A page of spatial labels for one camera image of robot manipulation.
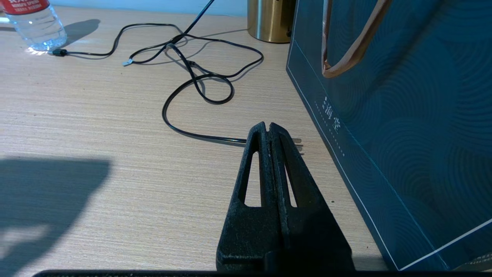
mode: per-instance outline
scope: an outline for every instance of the cable connector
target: cable connector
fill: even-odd
[[[122,65],[123,65],[124,67],[126,67],[126,66],[131,65],[132,63],[133,63],[133,60],[132,60],[132,59],[128,59],[128,61],[126,61],[126,62],[122,62]]]
[[[167,50],[171,49],[174,47],[174,44],[173,43],[168,43],[166,44],[166,48],[164,49],[164,53],[167,53]]]
[[[48,54],[58,57],[65,57],[66,55],[68,55],[68,51],[66,49],[55,49],[48,52]]]

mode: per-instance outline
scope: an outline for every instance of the clamp jaw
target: clamp jaw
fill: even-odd
[[[253,153],[260,164],[261,207],[245,205]],[[297,207],[290,202],[290,180]],[[289,133],[272,123],[247,138],[217,247],[218,271],[354,271],[352,251]]]

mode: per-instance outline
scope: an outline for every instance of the desk surface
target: desk surface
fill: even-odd
[[[67,7],[57,12],[71,39],[78,38],[66,49],[89,52],[108,51],[127,24],[174,23],[185,29],[195,17]],[[91,19],[100,23],[83,36],[97,24]],[[385,269],[285,72],[288,45],[255,40],[245,27],[246,18],[227,16],[204,16],[195,26],[193,35],[255,47],[265,61],[234,82],[235,97],[225,105],[207,104],[188,88],[171,104],[171,122],[188,131],[240,138],[260,121],[285,127],[303,140],[303,158],[352,247],[357,269]],[[114,55],[88,60],[31,53],[15,32],[0,29],[2,174],[8,181],[0,203],[2,276],[44,269],[215,269],[243,149],[187,138],[164,124],[165,99],[189,79],[170,58],[121,66],[134,51],[176,34],[167,27],[135,28],[124,33]],[[181,50],[223,73],[256,58],[197,40]],[[228,92],[218,82],[205,83],[212,99]],[[258,182],[252,173],[252,203],[259,203]]]

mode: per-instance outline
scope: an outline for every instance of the wall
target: wall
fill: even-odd
[[[199,13],[209,0],[50,0],[53,5]],[[207,14],[246,16],[247,0],[215,0]]]

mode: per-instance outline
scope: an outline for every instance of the red bottle label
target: red bottle label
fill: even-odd
[[[0,0],[6,14],[20,15],[46,9],[48,0]]]

